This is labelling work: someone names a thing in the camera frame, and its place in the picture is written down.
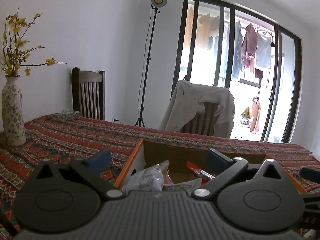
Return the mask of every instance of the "silver screw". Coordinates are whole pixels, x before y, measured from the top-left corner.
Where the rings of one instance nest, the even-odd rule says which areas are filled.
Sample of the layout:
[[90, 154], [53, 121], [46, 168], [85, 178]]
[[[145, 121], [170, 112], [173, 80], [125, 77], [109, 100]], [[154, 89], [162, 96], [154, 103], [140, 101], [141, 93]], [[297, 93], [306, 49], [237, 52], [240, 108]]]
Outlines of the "silver screw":
[[119, 189], [112, 189], [107, 192], [107, 196], [111, 198], [121, 197], [123, 195], [122, 191]]
[[205, 188], [198, 188], [195, 190], [195, 195], [197, 197], [207, 197], [210, 195], [210, 191]]

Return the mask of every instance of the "ribbed gray panel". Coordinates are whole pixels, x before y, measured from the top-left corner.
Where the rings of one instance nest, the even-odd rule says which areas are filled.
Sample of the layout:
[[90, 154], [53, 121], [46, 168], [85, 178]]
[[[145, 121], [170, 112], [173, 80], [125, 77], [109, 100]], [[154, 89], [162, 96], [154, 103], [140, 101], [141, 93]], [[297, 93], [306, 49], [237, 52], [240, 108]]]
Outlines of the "ribbed gray panel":
[[209, 202], [189, 198], [185, 192], [131, 192], [104, 204], [86, 226], [59, 235], [23, 230], [15, 240], [302, 240], [293, 231], [277, 235], [242, 232], [225, 223]]

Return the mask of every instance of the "floor lamp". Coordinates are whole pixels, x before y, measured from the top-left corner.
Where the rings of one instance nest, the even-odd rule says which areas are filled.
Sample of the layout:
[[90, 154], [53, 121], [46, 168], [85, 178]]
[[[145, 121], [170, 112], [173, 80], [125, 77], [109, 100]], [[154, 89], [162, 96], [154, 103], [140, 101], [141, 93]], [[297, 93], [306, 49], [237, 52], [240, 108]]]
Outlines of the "floor lamp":
[[152, 44], [152, 39], [153, 39], [153, 32], [155, 29], [155, 24], [156, 24], [156, 16], [158, 13], [160, 13], [158, 11], [159, 8], [165, 6], [167, 4], [167, 0], [151, 0], [151, 7], [153, 10], [155, 10], [155, 16], [153, 19], [153, 26], [152, 26], [152, 31], [151, 31], [151, 37], [150, 37], [150, 45], [149, 45], [149, 53], [148, 53], [148, 58], [147, 58], [147, 66], [146, 66], [146, 73], [144, 75], [144, 85], [143, 85], [143, 92], [142, 92], [142, 100], [141, 100], [141, 108], [140, 108], [140, 116], [136, 122], [135, 125], [138, 125], [141, 127], [141, 125], [143, 125], [143, 127], [145, 127], [144, 122], [143, 122], [143, 118], [142, 118], [142, 114], [143, 114], [143, 110], [144, 110], [144, 96], [146, 93], [146, 84], [147, 84], [147, 76], [148, 76], [148, 68], [149, 68], [149, 62], [151, 60], [150, 57], [150, 53], [151, 53], [151, 44]]

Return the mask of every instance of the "dark red cloth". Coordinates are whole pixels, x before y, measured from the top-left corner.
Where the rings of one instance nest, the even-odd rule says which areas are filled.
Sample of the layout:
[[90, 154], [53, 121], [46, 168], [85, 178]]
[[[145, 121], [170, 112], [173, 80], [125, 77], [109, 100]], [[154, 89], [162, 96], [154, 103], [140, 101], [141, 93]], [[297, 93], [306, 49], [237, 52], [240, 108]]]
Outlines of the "dark red cloth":
[[[109, 149], [112, 163], [100, 176], [114, 183], [140, 139], [187, 148], [215, 148], [222, 153], [268, 154], [292, 175], [298, 174], [305, 166], [320, 170], [320, 162], [311, 157], [308, 150], [293, 144], [165, 132], [82, 117], [60, 123], [55, 120], [54, 115], [39, 117], [27, 122], [25, 127], [27, 141], [21, 147], [7, 148], [3, 136], [0, 138], [0, 205], [17, 228], [19, 227], [11, 210], [12, 202], [42, 158], [67, 163], [75, 156], [86, 158], [100, 149]], [[309, 192], [316, 192], [320, 188], [319, 184], [307, 180], [302, 180], [302, 185]], [[0, 228], [0, 239], [8, 239], [8, 233], [3, 228]]]

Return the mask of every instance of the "triangular cutout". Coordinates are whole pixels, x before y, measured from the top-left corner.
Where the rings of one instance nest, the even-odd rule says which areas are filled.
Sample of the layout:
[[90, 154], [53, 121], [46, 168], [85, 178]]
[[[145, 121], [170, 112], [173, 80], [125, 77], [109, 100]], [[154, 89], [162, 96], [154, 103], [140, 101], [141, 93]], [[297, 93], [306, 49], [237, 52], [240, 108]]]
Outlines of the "triangular cutout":
[[281, 179], [281, 176], [279, 175], [278, 171], [273, 165], [269, 165], [265, 173], [263, 174], [263, 177], [266, 178], [273, 178], [273, 179]]
[[48, 165], [43, 166], [41, 171], [39, 172], [37, 179], [46, 179], [46, 178], [52, 178], [53, 174]]

